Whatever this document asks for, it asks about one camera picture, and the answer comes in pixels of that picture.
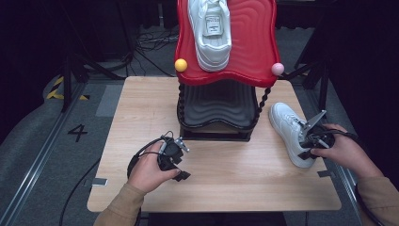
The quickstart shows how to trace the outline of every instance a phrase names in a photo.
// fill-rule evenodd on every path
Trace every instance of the wooden table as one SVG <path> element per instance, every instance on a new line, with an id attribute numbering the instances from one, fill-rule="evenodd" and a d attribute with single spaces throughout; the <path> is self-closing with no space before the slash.
<path id="1" fill-rule="evenodd" d="M 171 130 L 179 135 L 177 78 L 126 79 L 112 122 L 88 209 L 103 211 L 126 183 L 132 156 L 151 140 Z M 263 89 L 257 90 L 261 100 Z M 302 119 L 291 84 L 277 81 L 269 94 L 250 142 L 186 140 L 190 153 L 178 165 L 191 176 L 167 181 L 145 197 L 145 212 L 234 212 L 338 210 L 341 202 L 321 158 L 309 169 L 296 167 L 280 136 L 270 125 L 268 111 L 275 102 L 289 105 Z"/>

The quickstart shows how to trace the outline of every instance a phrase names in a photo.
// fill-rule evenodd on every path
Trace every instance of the hand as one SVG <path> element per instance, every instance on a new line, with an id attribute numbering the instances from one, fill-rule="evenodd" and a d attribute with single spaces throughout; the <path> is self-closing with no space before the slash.
<path id="1" fill-rule="evenodd" d="M 327 129 L 337 129 L 347 132 L 339 124 L 325 124 Z M 335 143 L 329 149 L 312 149 L 311 153 L 326 157 L 337 164 L 356 173 L 359 178 L 384 176 L 381 170 L 373 163 L 367 153 L 353 139 L 334 135 Z"/>
<path id="2" fill-rule="evenodd" d="M 159 149 L 163 142 L 156 142 L 146 149 L 130 174 L 128 184 L 146 193 L 154 191 L 165 181 L 179 175 L 179 169 L 161 171 L 158 166 L 157 158 Z"/>

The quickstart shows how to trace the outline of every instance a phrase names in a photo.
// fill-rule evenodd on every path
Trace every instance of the pink ball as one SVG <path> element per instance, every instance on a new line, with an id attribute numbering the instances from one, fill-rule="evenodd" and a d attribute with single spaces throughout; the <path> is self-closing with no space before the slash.
<path id="1" fill-rule="evenodd" d="M 284 73 L 284 65 L 282 65 L 281 63 L 275 63 L 272 66 L 272 74 L 279 76 L 282 73 Z"/>

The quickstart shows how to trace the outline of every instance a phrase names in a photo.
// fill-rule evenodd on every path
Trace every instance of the red wavy stand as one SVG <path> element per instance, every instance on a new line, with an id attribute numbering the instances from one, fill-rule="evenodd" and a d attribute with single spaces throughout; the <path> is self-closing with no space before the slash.
<path id="1" fill-rule="evenodd" d="M 178 0 L 180 35 L 175 60 L 183 58 L 188 65 L 183 73 L 176 72 L 181 83 L 199 86 L 234 79 L 253 87 L 273 87 L 277 77 L 271 68 L 279 62 L 275 0 L 228 0 L 232 39 L 230 60 L 223 71 L 214 73 L 202 70 L 198 64 L 187 3 L 188 0 Z"/>

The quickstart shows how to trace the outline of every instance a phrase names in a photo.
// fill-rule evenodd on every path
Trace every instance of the sleeve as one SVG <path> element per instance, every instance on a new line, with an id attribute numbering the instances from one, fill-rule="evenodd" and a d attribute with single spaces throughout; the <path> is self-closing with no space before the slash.
<path id="1" fill-rule="evenodd" d="M 384 225 L 399 225 L 399 192 L 389 178 L 361 178 L 358 192 L 364 205 L 380 222 Z M 375 225 L 363 210 L 360 214 L 364 226 Z"/>
<path id="2" fill-rule="evenodd" d="M 123 185 L 120 193 L 97 217 L 94 225 L 134 225 L 138 211 L 144 202 L 145 194 L 145 192 L 133 186 Z"/>

